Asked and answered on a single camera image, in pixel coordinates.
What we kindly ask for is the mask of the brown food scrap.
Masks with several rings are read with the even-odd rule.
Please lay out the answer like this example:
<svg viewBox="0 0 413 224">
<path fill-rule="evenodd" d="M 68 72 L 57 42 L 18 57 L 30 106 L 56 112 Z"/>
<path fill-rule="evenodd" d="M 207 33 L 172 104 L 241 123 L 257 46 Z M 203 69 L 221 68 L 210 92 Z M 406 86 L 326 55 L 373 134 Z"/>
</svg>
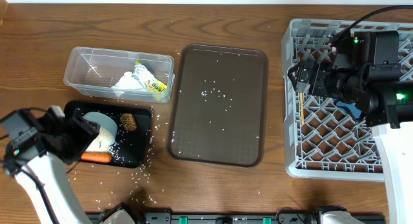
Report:
<svg viewBox="0 0 413 224">
<path fill-rule="evenodd" d="M 120 116 L 120 122 L 123 128 L 126 131 L 135 131 L 137 130 L 137 123 L 132 114 L 124 113 Z"/>
</svg>

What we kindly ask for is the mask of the orange carrot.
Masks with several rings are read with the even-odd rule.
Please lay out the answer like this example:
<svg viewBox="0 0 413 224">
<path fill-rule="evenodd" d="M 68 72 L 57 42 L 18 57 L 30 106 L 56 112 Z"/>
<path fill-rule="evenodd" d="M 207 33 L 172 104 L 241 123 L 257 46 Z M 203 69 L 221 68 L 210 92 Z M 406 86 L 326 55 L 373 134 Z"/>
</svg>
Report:
<svg viewBox="0 0 413 224">
<path fill-rule="evenodd" d="M 106 152 L 85 152 L 81 156 L 81 161 L 107 164 L 112 161 L 112 156 Z"/>
</svg>

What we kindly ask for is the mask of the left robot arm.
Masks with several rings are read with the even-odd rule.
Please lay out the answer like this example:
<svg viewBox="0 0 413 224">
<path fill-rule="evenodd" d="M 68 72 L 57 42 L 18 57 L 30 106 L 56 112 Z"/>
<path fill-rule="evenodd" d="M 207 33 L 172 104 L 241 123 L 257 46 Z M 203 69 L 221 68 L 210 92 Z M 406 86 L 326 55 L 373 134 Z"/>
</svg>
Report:
<svg viewBox="0 0 413 224">
<path fill-rule="evenodd" d="M 1 118 L 10 142 L 3 158 L 5 172 L 28 194 L 41 223 L 89 223 L 67 176 L 99 135 L 100 126 L 81 116 L 66 117 L 51 106 L 35 117 L 31 108 Z"/>
</svg>

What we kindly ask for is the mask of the wooden chopstick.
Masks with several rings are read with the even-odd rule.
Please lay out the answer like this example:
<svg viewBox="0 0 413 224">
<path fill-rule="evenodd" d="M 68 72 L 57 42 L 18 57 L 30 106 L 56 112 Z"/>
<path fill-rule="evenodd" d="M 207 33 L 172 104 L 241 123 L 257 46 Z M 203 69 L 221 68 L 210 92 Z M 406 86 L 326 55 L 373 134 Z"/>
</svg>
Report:
<svg viewBox="0 0 413 224">
<path fill-rule="evenodd" d="M 299 92 L 299 107 L 300 107 L 300 118 L 301 126 L 305 124 L 305 113 L 304 113 L 304 94 Z"/>
</svg>

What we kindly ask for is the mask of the light blue rice bowl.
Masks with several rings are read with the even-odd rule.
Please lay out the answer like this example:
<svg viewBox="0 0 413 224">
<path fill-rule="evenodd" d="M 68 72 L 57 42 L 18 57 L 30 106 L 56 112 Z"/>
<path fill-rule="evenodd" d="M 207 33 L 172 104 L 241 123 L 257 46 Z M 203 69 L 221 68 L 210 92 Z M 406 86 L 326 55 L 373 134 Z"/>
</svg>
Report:
<svg viewBox="0 0 413 224">
<path fill-rule="evenodd" d="M 83 116 L 86 120 L 97 123 L 100 127 L 108 130 L 116 140 L 117 123 L 109 116 L 100 112 L 88 112 Z"/>
</svg>

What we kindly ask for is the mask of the green yellow snack wrapper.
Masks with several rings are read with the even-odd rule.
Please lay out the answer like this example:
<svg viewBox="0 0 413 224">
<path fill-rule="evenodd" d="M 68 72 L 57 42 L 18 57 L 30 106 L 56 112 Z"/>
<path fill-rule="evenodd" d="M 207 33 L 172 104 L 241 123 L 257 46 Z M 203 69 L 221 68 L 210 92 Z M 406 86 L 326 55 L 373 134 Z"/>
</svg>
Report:
<svg viewBox="0 0 413 224">
<path fill-rule="evenodd" d="M 146 66 L 141 64 L 139 61 L 135 62 L 132 77 L 137 80 L 137 82 L 146 91 L 162 93 L 167 89 L 167 86 L 160 80 L 155 78 L 155 76 L 146 68 Z"/>
</svg>

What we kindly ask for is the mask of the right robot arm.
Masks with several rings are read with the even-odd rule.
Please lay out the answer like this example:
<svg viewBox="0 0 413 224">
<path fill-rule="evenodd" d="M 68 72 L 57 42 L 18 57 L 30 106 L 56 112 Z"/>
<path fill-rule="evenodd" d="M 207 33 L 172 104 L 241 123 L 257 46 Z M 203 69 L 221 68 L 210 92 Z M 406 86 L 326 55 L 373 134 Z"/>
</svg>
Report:
<svg viewBox="0 0 413 224">
<path fill-rule="evenodd" d="M 383 164 L 391 223 L 412 223 L 412 82 L 401 80 L 399 34 L 342 33 L 335 59 L 302 59 L 287 76 L 296 92 L 334 98 L 361 111 Z"/>
</svg>

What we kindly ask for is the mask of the white napkin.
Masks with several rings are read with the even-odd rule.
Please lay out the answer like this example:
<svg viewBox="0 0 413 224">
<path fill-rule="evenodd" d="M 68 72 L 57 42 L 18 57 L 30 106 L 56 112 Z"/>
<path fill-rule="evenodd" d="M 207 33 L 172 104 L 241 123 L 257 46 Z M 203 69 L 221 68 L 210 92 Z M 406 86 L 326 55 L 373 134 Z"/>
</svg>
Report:
<svg viewBox="0 0 413 224">
<path fill-rule="evenodd" d="M 125 92 L 145 92 L 138 80 L 132 77 L 132 72 L 125 72 L 120 80 L 112 86 L 112 90 L 117 97 L 122 96 Z"/>
</svg>

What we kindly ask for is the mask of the dark blue plate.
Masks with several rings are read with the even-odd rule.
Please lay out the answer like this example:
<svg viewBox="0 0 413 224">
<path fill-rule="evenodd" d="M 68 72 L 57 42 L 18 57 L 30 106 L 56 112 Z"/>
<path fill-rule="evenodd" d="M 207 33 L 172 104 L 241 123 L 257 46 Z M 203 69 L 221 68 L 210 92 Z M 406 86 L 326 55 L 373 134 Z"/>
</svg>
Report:
<svg viewBox="0 0 413 224">
<path fill-rule="evenodd" d="M 335 106 L 343 110 L 346 114 L 351 116 L 354 120 L 361 121 L 364 119 L 365 115 L 357 107 L 355 103 L 346 103 L 338 99 L 333 100 Z"/>
</svg>

